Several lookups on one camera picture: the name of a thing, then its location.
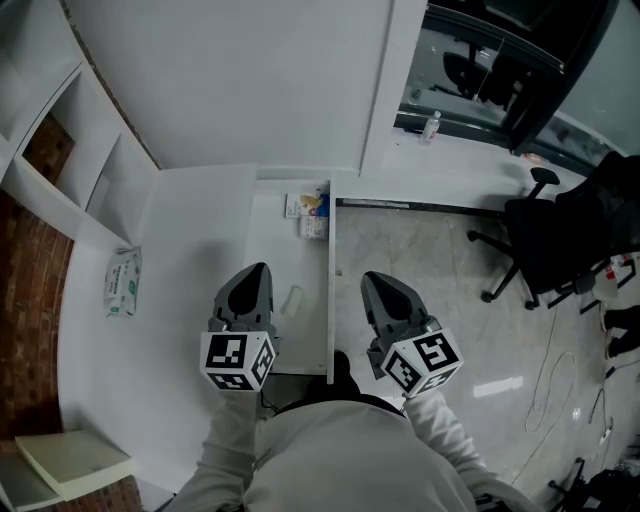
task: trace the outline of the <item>concrete floor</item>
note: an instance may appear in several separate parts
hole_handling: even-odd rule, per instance
[[[590,476],[602,466],[613,467],[624,455],[640,433],[640,365],[620,369],[606,382],[606,415],[614,419],[608,442],[599,444],[605,421],[602,402],[592,424],[588,420],[606,369],[639,359],[640,351],[605,361],[598,309],[579,315],[580,305],[591,297],[573,296],[552,310],[546,308],[550,298],[541,297],[542,307],[527,311],[528,292],[518,276],[496,302],[481,302],[480,292],[495,287],[510,260],[480,242],[472,244],[466,232],[476,229],[504,237],[498,222],[455,214],[338,208],[336,225],[337,273],[341,273],[336,278],[336,348],[349,355],[352,374],[363,392],[396,404],[403,401],[388,377],[373,378],[365,354],[373,331],[365,318],[360,279],[364,272],[376,270],[415,288],[429,313],[451,328],[465,364],[442,392],[488,467],[504,480],[517,478],[515,486],[544,505],[554,499],[547,482],[562,482],[576,457],[587,459]],[[623,288],[611,307],[637,303],[640,279]],[[550,384],[552,368],[565,351],[575,354],[577,367],[571,357],[563,357]],[[576,385],[547,435],[567,399],[574,370]],[[509,378],[516,382],[521,378],[521,387],[474,396],[477,386]],[[534,432],[528,433],[525,419],[532,407],[528,429]]]

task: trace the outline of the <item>black shoe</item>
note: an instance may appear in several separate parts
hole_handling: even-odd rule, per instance
[[[347,373],[351,373],[351,363],[349,362],[349,357],[347,357],[347,354],[345,354],[341,350],[336,350],[333,352],[333,366],[336,370],[343,370]]]

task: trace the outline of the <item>sleeve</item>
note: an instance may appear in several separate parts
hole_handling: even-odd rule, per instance
[[[255,457],[256,396],[219,394],[198,468],[166,512],[234,510],[241,504]]]
[[[487,470],[473,440],[465,435],[442,393],[433,391],[411,398],[405,402],[405,411],[418,438],[458,472],[480,512],[505,508],[512,512],[542,512],[522,493]]]

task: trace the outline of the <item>plastic bottle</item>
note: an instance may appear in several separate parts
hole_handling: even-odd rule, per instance
[[[424,130],[422,131],[422,135],[420,135],[420,144],[428,146],[436,136],[439,127],[440,112],[436,110],[432,116],[429,116],[427,123],[424,125]]]

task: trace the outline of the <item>black window frame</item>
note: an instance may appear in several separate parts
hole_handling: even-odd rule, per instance
[[[422,21],[423,29],[472,41],[493,50],[500,49],[501,54],[537,70],[542,77],[542,84],[529,89],[523,87],[499,125],[442,110],[437,106],[427,108],[402,104],[394,126],[420,133],[426,118],[439,110],[439,133],[494,144],[516,156],[533,152],[554,164],[588,176],[595,168],[592,163],[536,137],[587,67],[611,23],[618,1],[596,1],[582,36],[566,62],[502,27],[441,5],[428,4]]]

